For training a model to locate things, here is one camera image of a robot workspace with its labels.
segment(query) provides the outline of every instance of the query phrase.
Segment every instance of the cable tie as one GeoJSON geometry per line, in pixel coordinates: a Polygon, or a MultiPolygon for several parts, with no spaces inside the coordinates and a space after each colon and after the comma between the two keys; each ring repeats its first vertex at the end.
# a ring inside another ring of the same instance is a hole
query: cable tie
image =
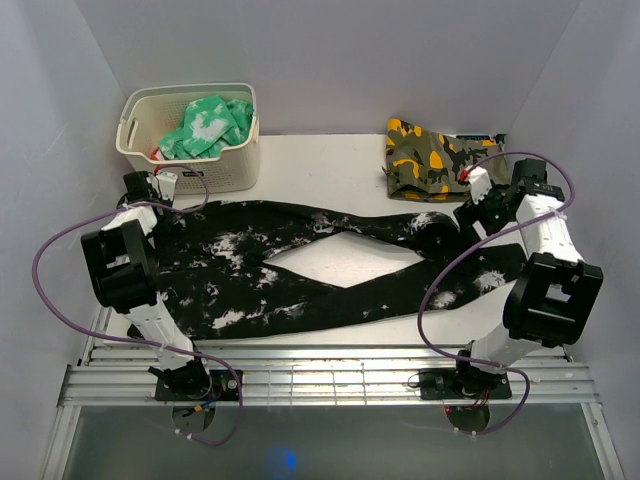
{"type": "Polygon", "coordinates": [[[564,214],[564,212],[560,212],[558,210],[553,211],[553,216],[560,220],[567,220],[567,216],[564,214]]]}

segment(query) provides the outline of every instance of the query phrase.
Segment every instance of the blue light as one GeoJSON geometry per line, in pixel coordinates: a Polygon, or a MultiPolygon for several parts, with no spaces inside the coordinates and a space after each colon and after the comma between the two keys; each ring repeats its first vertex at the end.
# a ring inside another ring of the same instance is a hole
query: blue light
{"type": "Polygon", "coordinates": [[[296,468],[296,456],[291,450],[287,452],[287,467],[289,467],[289,470],[296,468]]]}
{"type": "Polygon", "coordinates": [[[291,478],[297,463],[295,453],[288,447],[272,447],[267,453],[267,471],[275,480],[291,478]]]}

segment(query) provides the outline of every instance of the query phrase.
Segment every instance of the clothing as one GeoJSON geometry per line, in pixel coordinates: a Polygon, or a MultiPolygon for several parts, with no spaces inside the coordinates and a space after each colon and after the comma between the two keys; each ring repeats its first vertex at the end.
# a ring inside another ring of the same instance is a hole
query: clothing
{"type": "MultiPolygon", "coordinates": [[[[415,313],[425,287],[465,248],[441,213],[365,218],[259,201],[212,202],[166,216],[154,241],[163,298],[193,339],[309,332],[415,313]],[[349,288],[263,263],[340,232],[406,247],[425,260],[349,288]]],[[[524,262],[519,245],[483,248],[445,277],[428,309],[464,305],[514,280],[524,262]]]]}
{"type": "Polygon", "coordinates": [[[253,106],[233,99],[225,103],[218,95],[187,105],[180,125],[158,142],[167,159],[218,158],[223,148],[240,145],[249,138],[253,106]]]}
{"type": "MultiPolygon", "coordinates": [[[[469,187],[458,183],[460,172],[480,158],[500,153],[494,140],[472,138],[430,132],[397,118],[389,120],[385,169],[389,198],[426,202],[466,200],[469,187]]],[[[490,160],[484,168],[495,183],[509,183],[504,157],[490,160]]]]}

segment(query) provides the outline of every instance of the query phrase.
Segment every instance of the white wall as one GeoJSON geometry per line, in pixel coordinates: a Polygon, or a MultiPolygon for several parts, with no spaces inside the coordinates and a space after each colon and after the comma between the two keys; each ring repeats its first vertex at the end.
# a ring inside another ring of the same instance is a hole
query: white wall
{"type": "Polygon", "coordinates": [[[579,0],[76,0],[126,94],[242,80],[266,133],[506,131],[579,0]]]}
{"type": "MultiPolygon", "coordinates": [[[[117,201],[124,96],[73,0],[1,1],[0,44],[0,477],[35,479],[84,338],[45,310],[31,260],[53,232],[117,201]]],[[[43,272],[56,303],[88,325],[97,303],[78,237],[43,272]]]]}
{"type": "Polygon", "coordinates": [[[509,147],[545,153],[577,186],[569,227],[605,283],[575,349],[589,361],[616,450],[640,478],[640,4],[583,0],[518,115],[509,147]]]}

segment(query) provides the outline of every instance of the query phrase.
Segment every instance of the white table surface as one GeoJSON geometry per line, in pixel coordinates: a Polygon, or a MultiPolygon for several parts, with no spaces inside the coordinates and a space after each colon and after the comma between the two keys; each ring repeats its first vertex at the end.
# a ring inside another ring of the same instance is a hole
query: white table surface
{"type": "MultiPolygon", "coordinates": [[[[260,138],[261,170],[256,185],[245,191],[211,195],[211,200],[272,200],[328,208],[362,216],[439,211],[453,216],[459,203],[390,200],[386,195],[384,135],[284,135],[260,138]]],[[[176,197],[185,208],[202,196],[176,197]]],[[[519,234],[495,242],[522,243],[519,234]]],[[[415,253],[354,234],[339,234],[281,254],[269,263],[309,278],[340,286],[385,275],[420,260],[415,253]]],[[[429,312],[424,328],[439,344],[464,344],[488,333],[500,321],[511,284],[455,310],[429,312]]],[[[417,311],[421,299],[415,299],[417,311]]],[[[107,332],[125,336],[129,323],[112,313],[107,332]]],[[[243,345],[422,345],[416,316],[310,333],[218,340],[243,345]]]]}

